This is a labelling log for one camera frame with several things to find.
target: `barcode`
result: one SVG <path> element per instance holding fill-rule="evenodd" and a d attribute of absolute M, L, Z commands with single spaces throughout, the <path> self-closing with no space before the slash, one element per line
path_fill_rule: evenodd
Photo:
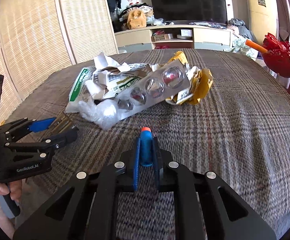
<path fill-rule="evenodd" d="M 98 82 L 98 74 L 94 74 L 94 82 Z"/>
<path fill-rule="evenodd" d="M 121 78 L 120 75 L 109 75 L 108 76 L 108 81 L 111 82 L 111 81 L 113 81 L 115 79 L 119 79 L 119 78 Z"/>
<path fill-rule="evenodd" d="M 177 96 L 177 101 L 187 97 L 188 95 L 189 95 L 189 89 L 185 89 L 185 90 L 179 92 L 178 96 Z"/>
<path fill-rule="evenodd" d="M 138 70 L 145 68 L 147 63 L 140 63 L 140 64 L 129 64 L 128 66 L 130 67 L 130 71 Z"/>

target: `plaid blanket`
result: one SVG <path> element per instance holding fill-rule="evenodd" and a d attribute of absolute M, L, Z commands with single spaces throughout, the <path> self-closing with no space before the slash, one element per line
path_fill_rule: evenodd
<path fill-rule="evenodd" d="M 113 55 L 120 63 L 163 63 L 176 50 Z M 70 114 L 78 139 L 57 151 L 53 170 L 34 177 L 49 194 L 74 172 L 98 172 L 129 150 L 140 129 L 148 126 L 160 146 L 190 170 L 215 171 L 275 230 L 278 238 L 290 227 L 290 96 L 250 58 L 211 50 L 184 49 L 190 65 L 209 68 L 214 84 L 200 105 L 159 103 L 118 122 L 109 131 Z M 65 109 L 69 91 L 84 66 L 53 73 L 11 115 L 44 119 Z M 24 141 L 40 140 L 41 135 Z M 174 239 L 173 194 L 159 194 L 151 168 L 140 168 L 140 188 L 119 197 L 117 237 Z"/>

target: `stuffed animal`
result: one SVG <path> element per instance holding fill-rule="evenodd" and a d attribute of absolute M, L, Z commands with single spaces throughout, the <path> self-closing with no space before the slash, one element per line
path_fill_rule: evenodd
<path fill-rule="evenodd" d="M 130 29 L 146 27 L 146 16 L 141 10 L 132 10 L 128 14 L 127 25 Z"/>

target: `metal screw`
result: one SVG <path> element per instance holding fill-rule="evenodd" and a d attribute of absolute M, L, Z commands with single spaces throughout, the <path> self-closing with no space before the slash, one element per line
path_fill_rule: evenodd
<path fill-rule="evenodd" d="M 206 176 L 207 176 L 207 178 L 214 179 L 214 178 L 216 178 L 216 173 L 209 171 L 209 172 L 207 172 Z"/>
<path fill-rule="evenodd" d="M 118 169 L 120 169 L 120 168 L 122 168 L 124 166 L 125 166 L 125 163 L 123 163 L 123 162 L 117 162 L 117 163 L 115 163 L 115 167 L 118 168 Z"/>
<path fill-rule="evenodd" d="M 178 163 L 177 162 L 170 162 L 170 163 L 168 163 L 168 166 L 170 166 L 171 168 L 177 168 Z"/>
<path fill-rule="evenodd" d="M 79 173 L 76 174 L 76 177 L 78 179 L 84 179 L 84 178 L 86 178 L 86 175 L 87 174 L 85 172 L 81 171 L 81 172 L 79 172 Z"/>

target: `black tv screen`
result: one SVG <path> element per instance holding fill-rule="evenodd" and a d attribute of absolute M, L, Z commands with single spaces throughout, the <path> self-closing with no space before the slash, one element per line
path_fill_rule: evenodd
<path fill-rule="evenodd" d="M 155 19 L 227 24 L 225 0 L 152 0 Z"/>

